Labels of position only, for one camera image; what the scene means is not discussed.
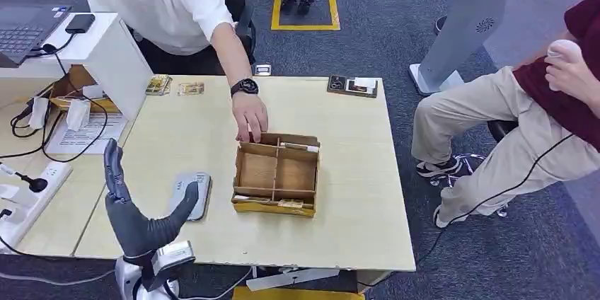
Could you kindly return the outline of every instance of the cardboard box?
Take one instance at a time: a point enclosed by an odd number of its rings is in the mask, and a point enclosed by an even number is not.
[[[84,86],[92,86],[96,84],[96,81],[94,81],[92,76],[90,76],[90,74],[88,73],[86,68],[83,67],[83,65],[72,66],[69,70],[69,79],[71,80],[71,83],[73,83],[73,86],[79,90]],[[69,84],[66,77],[63,77],[62,79],[56,81],[54,83],[54,86],[52,87],[50,102],[56,105],[60,110],[68,111],[69,106],[71,105],[71,101],[62,97],[73,93],[73,86]],[[106,109],[107,113],[120,113],[119,108],[117,108],[113,101],[108,97],[95,99],[94,102],[96,102],[99,105],[102,105]],[[94,103],[90,104],[90,111],[92,113],[103,112],[102,109]]]
[[[263,134],[259,144],[241,142],[233,208],[313,217],[320,146],[316,137],[292,134]]]

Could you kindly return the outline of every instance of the sneaker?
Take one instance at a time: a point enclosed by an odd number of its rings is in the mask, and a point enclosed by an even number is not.
[[[437,208],[433,211],[433,223],[437,228],[444,229],[450,224],[450,222],[444,222],[439,219],[438,214],[440,208],[442,208],[442,205],[437,206]],[[462,222],[465,220],[467,220],[467,217],[461,217],[460,219],[454,220],[452,223],[455,224],[456,222]]]
[[[461,168],[463,168],[463,163],[454,157],[439,164],[422,161],[417,164],[417,174],[424,178],[433,178],[434,176],[456,174]]]
[[[439,229],[444,229],[446,228],[450,223],[449,222],[443,222],[442,220],[439,219],[439,217],[437,216],[439,214],[439,209],[442,207],[442,205],[437,206],[437,208],[433,211],[433,223],[435,224],[435,226]]]

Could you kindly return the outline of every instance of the man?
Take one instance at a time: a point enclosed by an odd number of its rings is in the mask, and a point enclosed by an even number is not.
[[[231,87],[237,139],[250,141],[250,125],[253,140],[260,141],[260,133],[268,128],[267,111],[258,97],[248,55],[233,29],[224,0],[88,0],[88,3],[92,11],[119,13],[144,41],[149,41],[146,45],[154,49],[145,55],[155,67],[194,71],[195,64],[201,64],[196,62],[215,51]]]
[[[516,195],[600,168],[600,0],[571,8],[565,22],[568,32],[562,38],[575,41],[582,53],[558,45],[553,46],[558,57],[545,57],[545,47],[518,69],[502,68],[418,105],[412,155],[421,160],[417,172],[426,177],[460,169],[451,156],[454,135],[488,120],[519,121],[473,175],[442,190],[436,226],[443,228],[483,200],[517,186],[542,153],[570,134],[574,136],[544,156],[523,185],[472,214],[490,215]]]

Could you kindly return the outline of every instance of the beige pants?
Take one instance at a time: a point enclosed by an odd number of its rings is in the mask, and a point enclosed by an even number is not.
[[[494,148],[473,175],[442,190],[442,221],[451,221],[518,185],[544,151],[570,134],[523,91],[512,68],[505,67],[422,100],[415,112],[412,155],[430,163],[448,161],[451,138],[488,120],[518,120],[519,127]],[[473,214],[490,215],[516,195],[581,178],[599,168],[600,153],[573,136],[544,156],[521,187],[486,202]]]

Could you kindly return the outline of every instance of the black wristwatch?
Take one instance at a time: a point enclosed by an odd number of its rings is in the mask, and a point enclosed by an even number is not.
[[[231,87],[231,97],[239,91],[249,93],[251,95],[258,94],[258,84],[252,79],[243,79]]]

